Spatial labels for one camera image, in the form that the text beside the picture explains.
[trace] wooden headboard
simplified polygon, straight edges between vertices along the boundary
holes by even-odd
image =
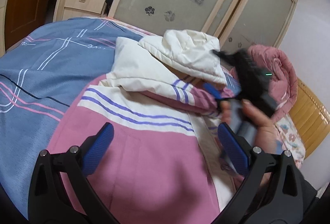
[[[289,114],[304,142],[307,158],[330,132],[330,115],[321,101],[300,79],[297,101]]]

